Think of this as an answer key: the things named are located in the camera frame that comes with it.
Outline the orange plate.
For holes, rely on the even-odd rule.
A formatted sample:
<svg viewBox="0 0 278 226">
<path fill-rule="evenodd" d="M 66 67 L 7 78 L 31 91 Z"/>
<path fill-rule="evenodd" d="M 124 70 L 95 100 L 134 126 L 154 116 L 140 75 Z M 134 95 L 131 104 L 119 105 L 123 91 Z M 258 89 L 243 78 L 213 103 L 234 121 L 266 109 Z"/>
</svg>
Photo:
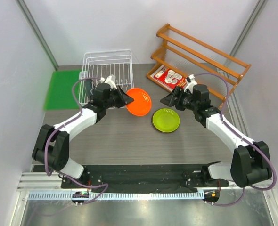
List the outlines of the orange plate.
<svg viewBox="0 0 278 226">
<path fill-rule="evenodd" d="M 141 88 L 132 88 L 126 93 L 134 99 L 133 102 L 126 105 L 127 110 L 135 116 L 147 115 L 152 107 L 152 100 L 149 94 Z"/>
</svg>

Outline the green plate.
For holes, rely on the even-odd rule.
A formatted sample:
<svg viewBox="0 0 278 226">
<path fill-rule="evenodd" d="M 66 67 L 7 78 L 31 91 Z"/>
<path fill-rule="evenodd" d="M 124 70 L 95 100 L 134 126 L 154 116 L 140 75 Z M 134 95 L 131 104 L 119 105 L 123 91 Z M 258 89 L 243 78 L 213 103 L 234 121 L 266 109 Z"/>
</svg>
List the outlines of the green plate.
<svg viewBox="0 0 278 226">
<path fill-rule="evenodd" d="M 172 109 L 161 108 L 154 112 L 152 120 L 180 120 L 179 115 Z"/>
</svg>

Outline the dark black plate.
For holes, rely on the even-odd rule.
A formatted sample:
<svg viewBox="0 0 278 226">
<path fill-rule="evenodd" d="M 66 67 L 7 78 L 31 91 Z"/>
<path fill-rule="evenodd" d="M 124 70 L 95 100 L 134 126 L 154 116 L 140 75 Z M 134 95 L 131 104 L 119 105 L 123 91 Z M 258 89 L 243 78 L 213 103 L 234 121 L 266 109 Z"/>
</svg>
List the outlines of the dark black plate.
<svg viewBox="0 0 278 226">
<path fill-rule="evenodd" d="M 87 79 L 84 81 L 84 89 L 88 98 L 91 98 L 94 92 L 94 82 L 92 79 Z"/>
</svg>

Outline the red floral plate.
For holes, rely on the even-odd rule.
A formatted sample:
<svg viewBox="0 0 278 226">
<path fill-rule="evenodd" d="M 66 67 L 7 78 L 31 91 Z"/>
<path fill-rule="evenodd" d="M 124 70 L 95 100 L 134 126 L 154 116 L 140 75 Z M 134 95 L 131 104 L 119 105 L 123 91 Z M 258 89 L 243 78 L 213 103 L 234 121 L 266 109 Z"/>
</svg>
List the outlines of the red floral plate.
<svg viewBox="0 0 278 226">
<path fill-rule="evenodd" d="M 162 133 L 172 133 L 180 126 L 180 120 L 152 120 L 153 127 Z"/>
</svg>

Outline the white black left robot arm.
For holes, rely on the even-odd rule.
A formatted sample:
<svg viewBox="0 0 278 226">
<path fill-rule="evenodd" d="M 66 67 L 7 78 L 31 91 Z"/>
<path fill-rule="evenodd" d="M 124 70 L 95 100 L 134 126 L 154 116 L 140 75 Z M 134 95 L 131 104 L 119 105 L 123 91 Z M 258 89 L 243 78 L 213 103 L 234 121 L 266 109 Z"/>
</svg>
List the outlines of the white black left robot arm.
<svg viewBox="0 0 278 226">
<path fill-rule="evenodd" d="M 72 177 L 79 188 L 88 184 L 89 177 L 85 169 L 70 158 L 70 141 L 84 129 L 99 122 L 111 107 L 120 108 L 134 99 L 119 86 L 112 88 L 107 83 L 97 85 L 92 100 L 75 116 L 54 126 L 43 125 L 39 131 L 32 158 L 44 164 L 46 170 L 56 170 Z"/>
</svg>

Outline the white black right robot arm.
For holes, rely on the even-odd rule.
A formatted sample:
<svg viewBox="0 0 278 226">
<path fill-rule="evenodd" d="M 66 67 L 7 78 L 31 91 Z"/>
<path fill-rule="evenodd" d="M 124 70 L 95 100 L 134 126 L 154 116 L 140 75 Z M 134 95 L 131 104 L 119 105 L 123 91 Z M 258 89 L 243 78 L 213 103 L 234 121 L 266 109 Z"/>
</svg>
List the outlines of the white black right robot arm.
<svg viewBox="0 0 278 226">
<path fill-rule="evenodd" d="M 207 165 L 207 171 L 201 174 L 206 186 L 212 186 L 218 179 L 233 181 L 238 187 L 255 187 L 256 183 L 272 179 L 268 189 L 277 181 L 276 171 L 270 162 L 269 147 L 263 141 L 255 142 L 235 128 L 222 114 L 211 105 L 206 85 L 194 85 L 192 89 L 176 86 L 162 98 L 166 106 L 177 110 L 193 111 L 196 121 L 213 132 L 233 153 L 230 163 L 215 162 Z"/>
</svg>

